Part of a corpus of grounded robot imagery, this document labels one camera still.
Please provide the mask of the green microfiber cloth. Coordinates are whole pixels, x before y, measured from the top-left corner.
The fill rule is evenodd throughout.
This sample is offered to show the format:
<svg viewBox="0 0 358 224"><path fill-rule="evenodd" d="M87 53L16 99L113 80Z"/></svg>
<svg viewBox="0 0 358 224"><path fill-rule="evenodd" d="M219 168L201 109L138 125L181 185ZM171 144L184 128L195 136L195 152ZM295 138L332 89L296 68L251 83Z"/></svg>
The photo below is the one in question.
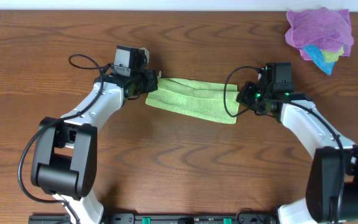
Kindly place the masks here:
<svg viewBox="0 0 358 224"><path fill-rule="evenodd" d="M239 110L237 86L233 84L201 82L184 78L161 78L158 90L148 94L145 103L199 119L234 124L230 117Z"/></svg>

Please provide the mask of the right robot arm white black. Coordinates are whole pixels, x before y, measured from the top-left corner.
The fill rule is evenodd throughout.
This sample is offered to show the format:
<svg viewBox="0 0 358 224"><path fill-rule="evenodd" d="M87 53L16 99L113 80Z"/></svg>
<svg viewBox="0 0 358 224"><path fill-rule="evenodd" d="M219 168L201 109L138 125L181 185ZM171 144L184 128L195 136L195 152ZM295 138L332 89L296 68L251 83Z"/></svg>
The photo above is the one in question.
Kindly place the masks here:
<svg viewBox="0 0 358 224"><path fill-rule="evenodd" d="M358 145L342 136L292 83L276 90L263 78L246 82L237 101L272 115L302 143L313 159L305 197L278 208L280 223L358 221Z"/></svg>

